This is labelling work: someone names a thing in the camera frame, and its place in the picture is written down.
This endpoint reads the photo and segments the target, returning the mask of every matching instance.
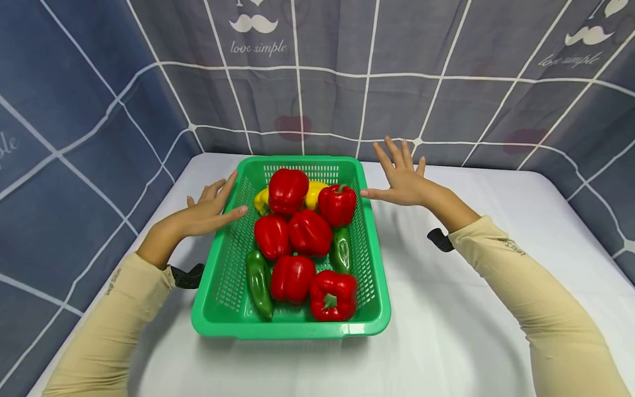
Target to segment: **red bell pepper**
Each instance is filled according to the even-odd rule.
[[[350,274],[324,270],[309,287],[311,314],[318,321],[347,321],[357,310],[357,280]]]
[[[253,234],[265,258],[276,260],[291,253],[289,229],[283,215],[272,213],[259,218],[253,226]]]
[[[293,215],[304,204],[309,192],[309,177],[300,170],[281,168],[269,181],[269,208],[273,212]]]
[[[356,203],[355,191],[346,185],[325,187],[317,197],[320,214],[333,227],[350,224]]]
[[[302,210],[289,221],[289,238],[291,246],[299,254],[323,257],[331,249],[333,231],[316,212]]]
[[[277,260],[271,274],[271,296],[279,302],[301,306],[309,295],[316,266],[309,258],[285,255]]]

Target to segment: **green plastic basket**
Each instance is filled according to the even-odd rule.
[[[259,215],[253,198],[267,187],[280,168],[304,171],[310,180],[347,184],[358,194],[349,226],[353,251],[352,273],[358,280],[358,310],[344,323],[320,323],[308,304],[303,307],[276,304],[274,318],[263,322],[254,310],[246,286],[245,258],[254,247],[253,225]],[[249,207],[241,220],[216,232],[194,307],[192,324],[205,337],[237,339],[341,339],[376,335],[391,318],[391,304],[379,250],[370,201],[359,196],[366,187],[361,163],[351,157],[269,156],[251,157],[238,166],[238,178],[226,208]],[[317,271],[331,269],[328,256],[316,260]]]

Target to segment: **pepper stem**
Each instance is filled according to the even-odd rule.
[[[324,308],[328,309],[329,307],[337,307],[337,297],[327,293],[324,297]]]

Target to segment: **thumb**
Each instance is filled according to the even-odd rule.
[[[389,198],[392,196],[391,190],[381,190],[381,189],[363,189],[359,192],[362,197],[371,199],[371,200],[382,200],[382,201],[390,201]]]
[[[230,212],[224,213],[223,215],[218,215],[214,219],[214,227],[215,229],[220,229],[224,225],[227,225],[235,220],[239,220],[247,214],[247,206],[242,205],[238,208],[234,208]]]

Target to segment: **finger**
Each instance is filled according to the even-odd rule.
[[[375,150],[375,154],[377,155],[377,159],[379,163],[382,165],[384,169],[384,173],[388,175],[388,173],[393,172],[395,167],[392,165],[392,161],[390,157],[384,152],[381,146],[379,146],[379,142],[373,142],[373,149]]]
[[[399,151],[397,146],[394,144],[394,142],[388,135],[386,135],[386,137],[384,138],[384,141],[386,142],[386,146],[388,147],[388,150],[391,152],[392,162],[395,163],[395,168],[397,169],[402,168],[403,157],[401,155],[401,152]]]
[[[247,214],[247,206],[241,205],[238,208],[234,208],[230,212],[224,213],[223,215],[218,215],[214,217],[213,220],[213,231],[219,230],[221,227],[244,217]]]
[[[225,178],[221,179],[221,180],[217,180],[216,182],[212,183],[209,186],[209,189],[207,189],[207,192],[205,193],[205,197],[203,197],[203,200],[206,201],[214,201],[214,199],[216,198],[216,195],[218,194],[218,190],[223,187],[223,185],[225,184]]]
[[[216,196],[216,200],[218,201],[218,204],[220,205],[219,208],[222,208],[223,206],[225,206],[225,202],[227,201],[229,194],[232,192],[232,188],[234,187],[234,182],[236,181],[237,176],[238,176],[237,170],[232,172],[232,175],[229,176],[229,178],[227,179],[227,182],[225,182],[225,185],[218,193],[218,196]]]
[[[393,191],[392,189],[381,190],[381,189],[363,189],[359,192],[359,194],[371,200],[382,200],[382,201],[392,201]]]
[[[419,159],[419,165],[417,166],[417,175],[419,175],[420,177],[423,177],[424,172],[425,172],[425,157],[421,156],[421,158]]]
[[[415,167],[412,165],[412,156],[410,155],[408,141],[405,140],[401,141],[401,158],[403,158],[403,163],[408,171],[415,170]]]
[[[203,191],[201,192],[201,197],[199,197],[199,201],[197,201],[197,203],[200,203],[201,201],[203,201],[205,199],[205,195],[207,194],[207,190],[210,187],[208,185],[203,187]]]

